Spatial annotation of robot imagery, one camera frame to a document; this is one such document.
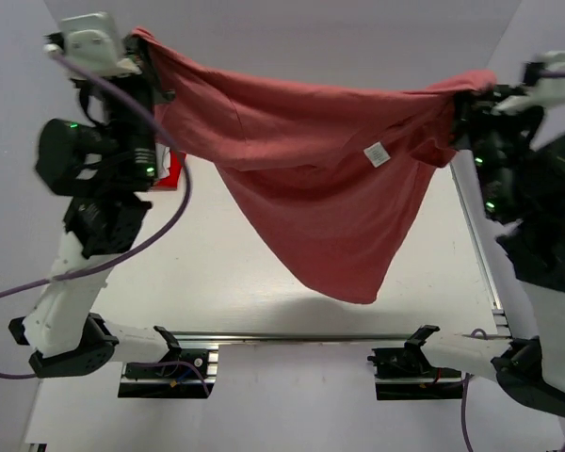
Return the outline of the pink t shirt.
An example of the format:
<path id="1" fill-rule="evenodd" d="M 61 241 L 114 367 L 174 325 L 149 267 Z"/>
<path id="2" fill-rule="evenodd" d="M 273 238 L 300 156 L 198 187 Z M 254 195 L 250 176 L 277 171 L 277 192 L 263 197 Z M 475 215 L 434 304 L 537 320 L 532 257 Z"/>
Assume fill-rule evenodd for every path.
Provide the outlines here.
<path id="1" fill-rule="evenodd" d="M 205 67 L 144 28 L 174 100 L 155 110 L 179 149 L 212 163 L 250 225 L 306 287 L 376 299 L 434 172 L 455 156 L 454 98 L 489 70 L 412 91 L 284 82 Z"/>

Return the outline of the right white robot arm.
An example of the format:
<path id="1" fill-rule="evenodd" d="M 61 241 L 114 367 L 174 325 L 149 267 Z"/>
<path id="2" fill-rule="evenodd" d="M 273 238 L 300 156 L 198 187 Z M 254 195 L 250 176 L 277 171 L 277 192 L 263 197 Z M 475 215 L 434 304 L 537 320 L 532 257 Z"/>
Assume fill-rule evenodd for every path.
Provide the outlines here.
<path id="1" fill-rule="evenodd" d="M 532 306 L 537 334 L 484 341 L 427 325 L 406 341 L 403 357 L 417 375 L 461 370 L 565 418 L 565 133 L 531 146 L 557 103 L 509 86 L 454 99 L 453 145 L 473 154 L 485 216 L 508 226 L 497 242 Z"/>

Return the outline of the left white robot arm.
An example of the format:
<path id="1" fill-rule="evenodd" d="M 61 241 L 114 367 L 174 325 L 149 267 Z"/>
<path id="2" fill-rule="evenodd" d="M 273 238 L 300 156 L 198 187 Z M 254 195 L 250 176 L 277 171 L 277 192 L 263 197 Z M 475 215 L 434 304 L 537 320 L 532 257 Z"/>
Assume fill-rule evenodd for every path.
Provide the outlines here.
<path id="1" fill-rule="evenodd" d="M 161 89 L 143 45 L 123 49 L 97 32 L 54 33 L 45 52 L 69 71 L 80 107 L 98 99 L 105 117 L 53 119 L 40 131 L 35 171 L 70 203 L 57 258 L 38 281 L 40 299 L 9 331 L 32 348 L 29 363 L 41 379 L 86 376 L 109 362 L 171 375 L 181 356 L 171 332 L 117 325 L 92 308 L 111 270 L 144 250 L 137 235 L 151 204 L 140 194 L 158 176 L 153 108 L 172 94 Z"/>

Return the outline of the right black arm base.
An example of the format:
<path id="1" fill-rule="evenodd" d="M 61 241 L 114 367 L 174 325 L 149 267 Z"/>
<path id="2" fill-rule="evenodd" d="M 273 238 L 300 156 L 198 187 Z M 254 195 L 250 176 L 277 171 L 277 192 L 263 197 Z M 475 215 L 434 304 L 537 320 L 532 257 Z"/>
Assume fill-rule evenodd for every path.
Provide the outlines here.
<path id="1" fill-rule="evenodd" d="M 401 347 L 373 348 L 367 357 L 375 374 L 377 401 L 459 400 L 463 374 L 422 364 Z"/>

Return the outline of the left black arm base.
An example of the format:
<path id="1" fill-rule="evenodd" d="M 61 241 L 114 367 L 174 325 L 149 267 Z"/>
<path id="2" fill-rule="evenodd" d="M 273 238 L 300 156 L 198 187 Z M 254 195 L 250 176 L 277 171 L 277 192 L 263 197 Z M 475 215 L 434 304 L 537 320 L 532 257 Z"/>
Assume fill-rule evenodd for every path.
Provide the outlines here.
<path id="1" fill-rule="evenodd" d="M 164 359 L 166 365 L 127 364 L 121 372 L 118 398 L 206 399 L 218 372 L 216 339 L 177 335 L 179 352 Z"/>

